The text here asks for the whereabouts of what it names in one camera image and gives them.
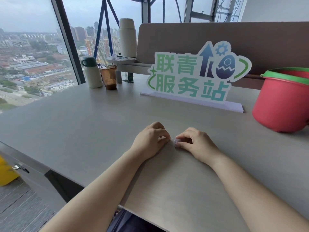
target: white thermos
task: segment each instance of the white thermos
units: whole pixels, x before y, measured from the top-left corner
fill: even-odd
[[[121,56],[135,58],[136,57],[136,30],[134,28],[133,19],[120,19],[119,35],[121,45]]]
[[[94,57],[84,58],[81,63],[83,66],[85,66],[85,74],[88,86],[90,88],[102,87],[103,81],[95,58]]]

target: person's left hand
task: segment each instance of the person's left hand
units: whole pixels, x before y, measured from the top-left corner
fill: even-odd
[[[144,161],[154,156],[170,140],[171,136],[164,126],[160,122],[154,122],[136,136],[130,152]]]

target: green thermos lid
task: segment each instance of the green thermos lid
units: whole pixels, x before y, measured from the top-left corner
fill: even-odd
[[[98,64],[94,57],[87,57],[82,60],[82,65],[85,67],[97,67]]]

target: brown plastic cup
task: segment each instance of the brown plastic cup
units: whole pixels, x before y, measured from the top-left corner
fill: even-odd
[[[116,65],[101,65],[98,66],[103,83],[105,85],[106,90],[114,90],[117,89],[116,83]]]

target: up arrow graphic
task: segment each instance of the up arrow graphic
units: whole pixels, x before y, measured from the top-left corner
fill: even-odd
[[[206,69],[207,69],[207,65],[208,65],[208,61],[209,61],[209,57],[213,57],[213,53],[211,51],[211,47],[210,47],[210,44],[208,44],[205,49],[200,53],[200,56],[203,56],[203,61],[202,61],[202,67],[201,67],[201,72],[200,72],[200,76],[205,76],[205,73],[206,73]],[[208,73],[207,73],[207,77],[212,77],[212,73],[211,73],[211,67],[212,67],[212,64],[214,62],[210,61],[209,62],[209,68],[210,70],[208,69]]]

